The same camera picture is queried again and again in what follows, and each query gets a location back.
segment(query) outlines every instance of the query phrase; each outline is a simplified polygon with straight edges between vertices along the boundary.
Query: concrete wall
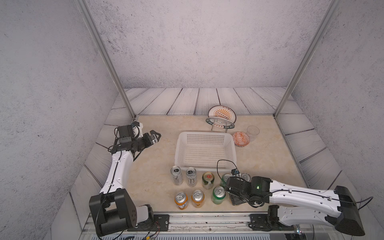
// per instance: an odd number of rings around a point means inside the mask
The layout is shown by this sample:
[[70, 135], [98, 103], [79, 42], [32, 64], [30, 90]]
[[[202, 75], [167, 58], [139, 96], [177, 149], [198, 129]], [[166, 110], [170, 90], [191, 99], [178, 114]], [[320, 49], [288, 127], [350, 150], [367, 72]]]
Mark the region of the concrete wall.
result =
[[43, 239], [118, 93], [73, 0], [1, 1], [0, 43], [0, 238]]
[[293, 97], [384, 226], [384, 2], [342, 3]]
[[286, 86], [330, 0], [87, 0], [126, 88]]

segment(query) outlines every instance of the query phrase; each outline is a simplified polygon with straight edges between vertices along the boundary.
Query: can lid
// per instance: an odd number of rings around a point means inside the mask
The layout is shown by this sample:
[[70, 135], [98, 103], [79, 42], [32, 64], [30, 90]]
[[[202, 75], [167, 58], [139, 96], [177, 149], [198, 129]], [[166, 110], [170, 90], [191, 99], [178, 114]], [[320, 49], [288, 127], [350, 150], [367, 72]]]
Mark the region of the can lid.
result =
[[172, 175], [179, 175], [181, 173], [181, 168], [179, 166], [173, 166], [171, 169], [170, 169], [170, 172]]
[[175, 201], [177, 203], [182, 204], [183, 202], [185, 202], [186, 199], [187, 199], [187, 195], [186, 195], [185, 192], [178, 192], [178, 193], [176, 193]]
[[224, 180], [224, 182], [227, 182], [227, 181], [228, 181], [228, 178], [230, 178], [230, 177], [232, 177], [232, 174], [230, 174], [230, 173], [226, 173], [226, 174], [224, 174], [224, 175], [223, 175], [223, 180]]
[[218, 198], [222, 198], [225, 196], [225, 191], [224, 191], [224, 188], [222, 186], [215, 187], [214, 193], [215, 193], [216, 197], [218, 197]]
[[196, 169], [194, 167], [187, 168], [187, 176], [188, 177], [196, 176]]
[[205, 181], [207, 181], [207, 182], [210, 182], [210, 181], [212, 181], [213, 179], [215, 179], [215, 175], [214, 175], [213, 173], [211, 173], [211, 172], [205, 172], [205, 173], [203, 174], [203, 179], [204, 179]]
[[200, 189], [194, 190], [192, 194], [193, 200], [195, 200], [196, 202], [199, 202], [203, 199], [203, 197], [204, 197], [203, 191], [201, 191]]
[[251, 181], [251, 176], [248, 173], [241, 174], [241, 178], [246, 180], [247, 182]]

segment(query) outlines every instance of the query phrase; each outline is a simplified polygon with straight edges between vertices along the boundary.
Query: robotic arm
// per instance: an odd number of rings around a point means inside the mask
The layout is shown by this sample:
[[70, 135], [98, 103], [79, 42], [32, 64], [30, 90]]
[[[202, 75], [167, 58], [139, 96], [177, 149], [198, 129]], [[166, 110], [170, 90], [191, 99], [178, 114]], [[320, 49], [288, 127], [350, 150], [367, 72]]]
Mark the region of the robotic arm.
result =
[[[154, 130], [151, 130], [150, 134], [143, 134], [142, 128], [143, 124], [139, 122], [117, 127], [119, 137], [116, 133], [115, 143], [111, 146], [112, 165], [107, 180], [100, 194], [92, 196], [89, 200], [89, 208], [99, 237], [138, 225], [150, 229], [154, 223], [150, 205], [136, 207], [124, 187], [132, 163], [145, 148], [157, 143], [161, 137], [161, 134]], [[116, 208], [106, 210], [112, 202], [116, 203]]]
[[289, 204], [298, 207], [270, 205], [267, 218], [263, 222], [251, 222], [250, 227], [258, 230], [271, 230], [257, 227], [291, 226], [296, 224], [318, 224], [335, 227], [339, 232], [363, 236], [364, 229], [355, 200], [346, 187], [335, 190], [316, 190], [296, 187], [265, 177], [253, 177], [247, 182], [239, 177], [230, 177], [225, 190], [230, 194], [233, 205], [248, 202], [251, 206], [264, 203]]

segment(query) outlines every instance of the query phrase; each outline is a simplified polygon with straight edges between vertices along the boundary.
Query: white plastic basket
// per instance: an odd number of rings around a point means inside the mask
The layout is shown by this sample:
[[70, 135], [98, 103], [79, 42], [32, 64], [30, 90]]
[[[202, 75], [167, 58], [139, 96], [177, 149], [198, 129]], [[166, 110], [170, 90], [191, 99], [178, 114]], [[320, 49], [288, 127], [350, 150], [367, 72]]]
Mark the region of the white plastic basket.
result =
[[[221, 132], [182, 132], [177, 140], [175, 165], [186, 170], [194, 167], [197, 171], [216, 172], [217, 161], [226, 159], [236, 164], [235, 143], [232, 135]], [[235, 166], [220, 161], [218, 170], [231, 172]]]

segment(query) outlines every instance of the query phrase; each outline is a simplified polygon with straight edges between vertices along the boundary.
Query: beer can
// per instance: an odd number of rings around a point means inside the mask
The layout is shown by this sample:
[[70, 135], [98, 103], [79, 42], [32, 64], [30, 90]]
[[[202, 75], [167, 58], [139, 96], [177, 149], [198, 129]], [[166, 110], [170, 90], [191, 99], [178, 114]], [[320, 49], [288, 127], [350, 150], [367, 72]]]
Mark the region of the beer can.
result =
[[175, 195], [175, 203], [176, 205], [183, 210], [188, 205], [188, 196], [185, 192], [178, 192]]
[[170, 169], [170, 173], [175, 185], [181, 185], [183, 183], [183, 174], [181, 173], [181, 168], [179, 166], [173, 166]]
[[215, 176], [211, 172], [205, 172], [203, 174], [203, 187], [205, 189], [211, 189], [214, 186]]
[[220, 186], [222, 186], [224, 189], [227, 186], [227, 180], [228, 178], [232, 177], [232, 174], [230, 173], [225, 173], [223, 176], [221, 176], [221, 181], [220, 181]]
[[194, 190], [192, 193], [192, 205], [194, 207], [202, 207], [204, 201], [204, 193], [200, 189]]
[[190, 186], [190, 187], [196, 186], [196, 183], [197, 183], [196, 176], [197, 176], [197, 173], [196, 173], [196, 169], [194, 167], [187, 168], [187, 184], [188, 184], [188, 186]]
[[215, 187], [212, 192], [212, 197], [211, 197], [212, 202], [214, 202], [214, 204], [221, 204], [224, 201], [224, 198], [225, 198], [224, 188], [222, 186]]
[[247, 182], [251, 182], [251, 176], [248, 173], [242, 173], [241, 178], [246, 180]]

